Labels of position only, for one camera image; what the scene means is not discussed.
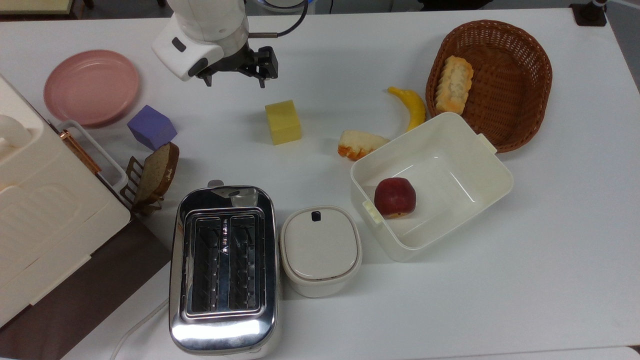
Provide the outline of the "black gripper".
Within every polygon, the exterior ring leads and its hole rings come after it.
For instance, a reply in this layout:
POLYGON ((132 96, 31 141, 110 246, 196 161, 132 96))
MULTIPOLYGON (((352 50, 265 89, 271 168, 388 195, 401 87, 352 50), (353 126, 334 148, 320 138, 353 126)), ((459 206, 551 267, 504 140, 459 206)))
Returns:
POLYGON ((268 80, 279 77, 279 62, 274 48, 261 47, 256 52, 245 43, 235 54, 208 64, 195 76, 202 79, 207 87, 212 87, 213 75, 218 72, 238 72, 256 78, 260 88, 265 89, 268 80))

